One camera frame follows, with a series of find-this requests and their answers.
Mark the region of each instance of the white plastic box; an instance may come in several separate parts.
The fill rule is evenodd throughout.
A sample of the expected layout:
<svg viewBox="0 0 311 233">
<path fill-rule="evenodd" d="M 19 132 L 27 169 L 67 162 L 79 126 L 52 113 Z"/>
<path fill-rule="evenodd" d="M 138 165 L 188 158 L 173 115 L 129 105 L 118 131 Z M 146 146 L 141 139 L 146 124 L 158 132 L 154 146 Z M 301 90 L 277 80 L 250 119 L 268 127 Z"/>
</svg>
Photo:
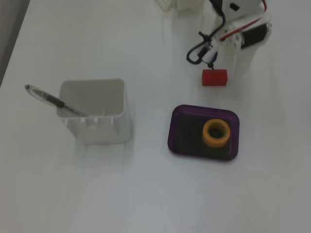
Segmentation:
<svg viewBox="0 0 311 233">
<path fill-rule="evenodd" d="M 66 81 L 59 98 L 88 115 L 74 117 L 57 109 L 57 115 L 78 141 L 114 144 L 130 140 L 131 119 L 123 80 Z"/>
</svg>

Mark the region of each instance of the red cube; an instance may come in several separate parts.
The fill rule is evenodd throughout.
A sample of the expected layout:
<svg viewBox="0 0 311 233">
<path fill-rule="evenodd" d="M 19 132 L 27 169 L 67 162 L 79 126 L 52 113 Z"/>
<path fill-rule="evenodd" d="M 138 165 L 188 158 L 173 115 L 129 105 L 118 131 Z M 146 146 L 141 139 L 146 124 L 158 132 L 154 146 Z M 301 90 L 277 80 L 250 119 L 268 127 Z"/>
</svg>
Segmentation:
<svg viewBox="0 0 311 233">
<path fill-rule="evenodd" d="M 226 86 L 228 74 L 226 69 L 204 69 L 202 86 Z"/>
</svg>

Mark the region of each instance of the purple tray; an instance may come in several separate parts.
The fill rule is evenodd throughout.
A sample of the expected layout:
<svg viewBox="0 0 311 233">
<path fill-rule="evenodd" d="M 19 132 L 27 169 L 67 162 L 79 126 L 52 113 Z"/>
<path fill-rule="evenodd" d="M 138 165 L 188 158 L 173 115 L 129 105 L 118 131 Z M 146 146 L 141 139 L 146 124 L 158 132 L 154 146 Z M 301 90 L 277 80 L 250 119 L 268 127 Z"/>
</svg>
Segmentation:
<svg viewBox="0 0 311 233">
<path fill-rule="evenodd" d="M 221 149 L 210 148 L 202 140 L 203 126 L 210 119 L 222 119 L 231 129 L 231 137 Z M 239 118 L 232 111 L 180 105 L 172 113 L 168 146 L 179 155 L 232 160 L 238 155 L 239 128 Z"/>
</svg>

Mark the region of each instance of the ballpoint pen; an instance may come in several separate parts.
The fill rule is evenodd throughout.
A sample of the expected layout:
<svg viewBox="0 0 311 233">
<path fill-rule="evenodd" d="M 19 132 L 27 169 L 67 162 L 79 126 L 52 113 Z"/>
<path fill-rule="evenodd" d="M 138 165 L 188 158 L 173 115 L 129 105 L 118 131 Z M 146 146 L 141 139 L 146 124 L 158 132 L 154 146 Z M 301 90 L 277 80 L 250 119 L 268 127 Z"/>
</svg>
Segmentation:
<svg viewBox="0 0 311 233">
<path fill-rule="evenodd" d="M 60 108 L 62 110 L 65 110 L 65 111 L 75 115 L 76 117 L 87 117 L 88 116 L 88 115 L 78 111 L 77 109 L 69 106 L 68 104 L 64 103 L 60 99 L 40 90 L 39 88 L 37 88 L 35 86 L 31 86 L 31 85 L 27 84 L 27 85 L 25 85 L 25 89 L 30 95 L 32 95 L 36 99 L 38 99 L 44 103 L 47 103 L 49 105 Z"/>
</svg>

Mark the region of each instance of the black cable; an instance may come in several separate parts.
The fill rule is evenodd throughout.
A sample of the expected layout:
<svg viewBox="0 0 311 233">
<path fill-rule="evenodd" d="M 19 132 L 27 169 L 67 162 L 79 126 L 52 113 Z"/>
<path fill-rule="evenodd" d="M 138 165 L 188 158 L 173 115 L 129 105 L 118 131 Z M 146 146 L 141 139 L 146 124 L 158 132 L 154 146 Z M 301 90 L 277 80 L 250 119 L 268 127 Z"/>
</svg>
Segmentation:
<svg viewBox="0 0 311 233">
<path fill-rule="evenodd" d="M 215 3 L 215 0 L 209 0 L 213 7 L 215 8 L 215 10 L 219 13 L 219 15 L 221 15 L 222 19 L 223 19 L 223 23 L 218 27 L 216 28 L 210 35 L 207 35 L 207 34 L 203 34 L 202 32 L 199 32 L 199 35 L 203 37 L 203 41 L 199 44 L 197 44 L 196 46 L 194 46 L 188 53 L 187 53 L 187 61 L 190 62 L 191 64 L 193 65 L 198 65 L 202 62 L 202 58 L 203 56 L 208 52 L 208 50 L 203 53 L 203 52 L 200 52 L 200 56 L 199 58 L 194 61 L 192 59 L 190 59 L 190 55 L 192 54 L 193 51 L 195 51 L 197 48 L 203 46 L 206 42 L 210 42 L 211 41 L 211 38 L 225 25 L 226 23 L 226 19 L 225 19 L 225 14 L 224 12 L 219 9 L 218 5 Z"/>
<path fill-rule="evenodd" d="M 226 18 L 225 18 L 224 12 L 221 9 L 219 9 L 219 6 L 214 2 L 215 0 L 209 0 L 209 1 L 212 3 L 215 10 L 221 15 L 223 19 L 223 23 L 209 35 L 209 37 L 212 38 L 221 28 L 223 28 L 223 26 L 226 23 Z"/>
</svg>

